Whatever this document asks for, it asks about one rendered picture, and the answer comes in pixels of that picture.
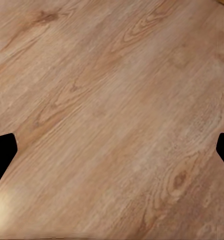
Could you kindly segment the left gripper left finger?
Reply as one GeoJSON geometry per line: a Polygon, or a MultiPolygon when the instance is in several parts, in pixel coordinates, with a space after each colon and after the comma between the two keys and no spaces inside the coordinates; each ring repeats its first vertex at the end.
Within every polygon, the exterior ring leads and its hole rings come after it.
{"type": "Polygon", "coordinates": [[[16,139],[13,133],[0,136],[0,179],[17,153],[16,139]]]}

